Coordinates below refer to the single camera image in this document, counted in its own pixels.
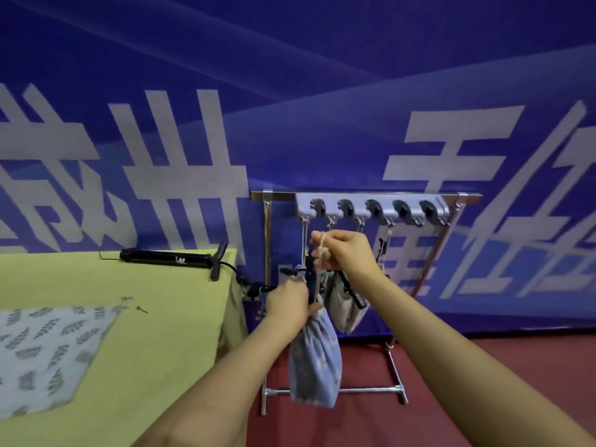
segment blue cloth bag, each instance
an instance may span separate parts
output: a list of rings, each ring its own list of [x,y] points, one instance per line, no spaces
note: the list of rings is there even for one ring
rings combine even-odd
[[[326,309],[311,316],[290,343],[290,396],[293,402],[335,406],[341,382],[341,350]]]

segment metal rack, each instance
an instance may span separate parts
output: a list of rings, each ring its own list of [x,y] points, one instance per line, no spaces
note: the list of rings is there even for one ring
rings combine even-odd
[[[420,287],[428,276],[433,261],[438,256],[447,238],[451,226],[455,225],[465,205],[477,204],[481,194],[440,193],[425,194],[412,192],[296,192],[264,189],[251,191],[253,201],[263,202],[264,209],[264,283],[271,284],[271,217],[272,202],[296,202],[297,216],[302,223],[308,224],[311,218],[323,216],[327,225],[332,227],[342,217],[350,217],[360,228],[369,219],[391,228],[399,223],[421,227],[426,222],[437,226],[440,231],[437,241],[431,249],[412,297],[416,297]],[[389,357],[391,373],[397,384],[387,387],[342,388],[340,393],[396,393],[406,405],[408,398],[399,377],[398,368],[391,355],[395,338],[385,344],[385,353]],[[289,395],[289,389],[271,389],[267,387],[267,377],[261,387],[261,415],[267,414],[267,397]]]

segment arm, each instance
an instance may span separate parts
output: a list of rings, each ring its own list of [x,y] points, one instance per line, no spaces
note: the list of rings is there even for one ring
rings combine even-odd
[[[229,446],[238,436],[279,353],[321,305],[289,279],[267,298],[267,316],[250,336],[170,406],[134,447]]]
[[[318,244],[320,233],[313,233]],[[378,310],[444,411],[475,446],[593,446],[547,398],[387,279],[361,233],[331,231],[330,269]]]

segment forearm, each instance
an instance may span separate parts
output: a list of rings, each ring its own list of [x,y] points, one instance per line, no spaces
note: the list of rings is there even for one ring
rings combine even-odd
[[[385,277],[366,298],[473,445],[594,445],[575,421]]]
[[[260,384],[291,338],[265,318],[234,351],[180,397],[137,446],[228,446],[238,436]]]

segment floor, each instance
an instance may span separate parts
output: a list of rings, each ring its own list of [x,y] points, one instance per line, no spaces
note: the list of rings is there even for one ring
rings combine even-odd
[[[474,340],[531,383],[596,436],[596,334]],[[391,375],[380,347],[342,346],[342,386],[388,386]],[[393,394],[340,395],[334,409],[260,397],[249,414],[247,447],[467,446],[398,345],[393,349],[410,403]],[[287,388],[287,352],[269,374],[270,387]]]

